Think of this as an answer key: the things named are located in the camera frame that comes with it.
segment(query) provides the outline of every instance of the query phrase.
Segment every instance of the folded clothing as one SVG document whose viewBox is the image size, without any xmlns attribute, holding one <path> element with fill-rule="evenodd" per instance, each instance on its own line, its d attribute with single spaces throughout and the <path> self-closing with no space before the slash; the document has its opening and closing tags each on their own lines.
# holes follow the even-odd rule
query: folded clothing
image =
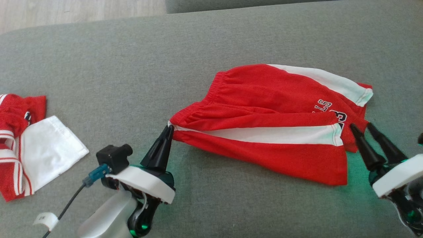
<svg viewBox="0 0 423 238">
<path fill-rule="evenodd" d="M 0 144 L 0 192 L 6 201 L 32 195 L 86 154 L 85 145 L 56 116 L 41 120 Z"/>
<path fill-rule="evenodd" d="M 247 65 L 217 73 L 201 102 L 176 113 L 173 139 L 328 185 L 347 183 L 349 125 L 364 130 L 370 85 L 321 69 Z"/>
</svg>

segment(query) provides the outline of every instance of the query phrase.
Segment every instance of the gray fabric surface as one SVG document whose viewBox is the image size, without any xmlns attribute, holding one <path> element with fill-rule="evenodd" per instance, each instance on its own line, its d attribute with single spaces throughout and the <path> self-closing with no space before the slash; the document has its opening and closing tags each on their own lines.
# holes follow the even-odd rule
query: gray fabric surface
<svg viewBox="0 0 423 238">
<path fill-rule="evenodd" d="M 90 154 L 34 196 L 0 199 L 0 236 L 41 237 L 40 212 L 59 214 L 96 165 L 128 143 L 138 163 L 180 109 L 201 100 L 216 72 L 246 64 L 324 69 L 374 87 L 366 118 L 409 156 L 423 132 L 423 2 L 334 1 L 131 18 L 18 30 L 0 36 L 1 93 L 45 94 Z M 329 187 L 174 142 L 172 205 L 148 237 L 412 237 L 378 200 L 358 154 L 349 184 Z M 83 190 L 49 236 L 78 226 L 114 191 Z"/>
<path fill-rule="evenodd" d="M 318 1 L 324 0 L 166 0 L 166 9 L 168 13 L 183 13 Z"/>
</svg>

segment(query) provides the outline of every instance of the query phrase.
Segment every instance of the white stripe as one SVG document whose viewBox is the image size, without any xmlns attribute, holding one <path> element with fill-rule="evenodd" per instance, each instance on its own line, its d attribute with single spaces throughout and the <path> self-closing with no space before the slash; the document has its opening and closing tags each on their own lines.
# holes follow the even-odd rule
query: white stripe
<svg viewBox="0 0 423 238">
<path fill-rule="evenodd" d="M 302 68 L 295 66 L 268 64 L 270 66 L 282 69 L 291 74 L 303 75 L 309 77 L 320 84 L 328 87 L 337 93 L 344 95 L 347 99 L 354 102 L 357 106 L 364 107 L 373 96 L 372 89 L 366 89 L 349 80 L 321 69 Z"/>
<path fill-rule="evenodd" d="M 19 195 L 19 191 L 18 191 L 18 173 L 19 173 L 19 164 L 15 163 L 15 167 L 14 167 L 14 171 L 13 171 L 13 184 L 15 187 L 15 194 Z"/>
<path fill-rule="evenodd" d="M 19 141 L 20 141 L 20 137 L 16 137 L 14 148 L 12 148 L 13 153 L 16 154 L 16 158 L 19 158 L 19 152 L 20 152 Z"/>
<path fill-rule="evenodd" d="M 209 131 L 173 126 L 175 130 L 194 131 L 225 139 L 252 143 L 343 145 L 341 140 L 342 129 L 338 123 L 314 127 L 254 127 Z"/>
<path fill-rule="evenodd" d="M 25 176 L 22 177 L 22 186 L 24 186 L 24 196 L 29 196 L 34 194 L 34 193 L 32 194 L 30 193 L 29 183 Z"/>
<path fill-rule="evenodd" d="M 0 105 L 1 105 L 1 103 L 3 102 L 3 100 L 6 98 L 6 96 L 7 96 L 7 94 L 2 94 L 2 95 L 0 96 Z"/>
<path fill-rule="evenodd" d="M 14 137 L 13 132 L 9 130 L 0 130 L 0 134 L 7 134 L 8 136 Z"/>
<path fill-rule="evenodd" d="M 9 149 L 0 149 L 0 158 L 16 158 L 15 153 Z"/>
<path fill-rule="evenodd" d="M 14 140 L 15 138 L 13 138 L 13 136 L 9 136 L 9 135 L 0 135 L 0 138 L 3 138 L 3 139 L 8 139 L 8 140 Z"/>
<path fill-rule="evenodd" d="M 18 180 L 18 183 L 19 183 L 19 194 L 21 194 L 23 191 L 23 187 L 22 187 L 22 179 L 23 179 L 23 177 L 24 177 L 24 172 L 23 172 L 23 169 L 22 169 L 22 164 L 20 164 L 20 166 L 19 166 L 19 171 L 18 171 L 19 173 L 18 173 L 18 178 L 19 178 L 19 176 L 21 177 L 21 179 L 20 180 Z"/>
<path fill-rule="evenodd" d="M 17 140 L 15 140 L 15 143 L 12 143 L 13 144 L 13 146 L 12 146 L 12 151 L 13 151 L 13 153 L 15 153 L 16 154 L 16 152 L 15 152 L 15 150 L 16 150 L 16 144 L 17 144 Z"/>
<path fill-rule="evenodd" d="M 19 163 L 19 161 L 14 159 L 4 159 L 0 160 L 0 163 Z"/>
</svg>

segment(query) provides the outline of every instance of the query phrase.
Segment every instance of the blue cable connector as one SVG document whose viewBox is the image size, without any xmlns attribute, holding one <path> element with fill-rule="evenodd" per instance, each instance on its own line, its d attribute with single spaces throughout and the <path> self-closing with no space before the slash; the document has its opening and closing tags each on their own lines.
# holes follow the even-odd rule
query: blue cable connector
<svg viewBox="0 0 423 238">
<path fill-rule="evenodd" d="M 106 174 L 111 172 L 110 167 L 107 164 L 102 164 L 95 170 L 91 171 L 82 183 L 85 184 L 87 188 L 91 187 L 91 185 L 96 182 L 97 180 L 104 178 Z"/>
</svg>

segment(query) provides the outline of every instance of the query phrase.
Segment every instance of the green light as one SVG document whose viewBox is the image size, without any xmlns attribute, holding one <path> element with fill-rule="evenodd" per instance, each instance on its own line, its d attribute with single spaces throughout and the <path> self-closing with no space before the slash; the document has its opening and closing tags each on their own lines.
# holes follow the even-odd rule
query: green light
<svg viewBox="0 0 423 238">
<path fill-rule="evenodd" d="M 416 216 L 415 211 L 411 211 L 407 214 L 407 221 L 408 222 L 415 222 L 418 217 Z"/>
<path fill-rule="evenodd" d="M 131 233 L 131 235 L 132 235 L 133 237 L 137 237 L 137 234 L 135 233 L 135 231 L 134 231 L 134 230 L 129 230 L 129 232 Z"/>
</svg>

